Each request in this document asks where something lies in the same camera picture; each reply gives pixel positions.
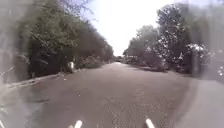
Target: road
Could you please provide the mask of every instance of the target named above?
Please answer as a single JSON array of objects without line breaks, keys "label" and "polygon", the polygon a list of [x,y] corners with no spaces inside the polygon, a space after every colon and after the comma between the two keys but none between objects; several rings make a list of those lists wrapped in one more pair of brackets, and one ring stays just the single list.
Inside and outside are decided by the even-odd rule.
[{"label": "road", "polygon": [[52,78],[4,98],[5,128],[172,128],[194,97],[191,78],[121,63]]}]

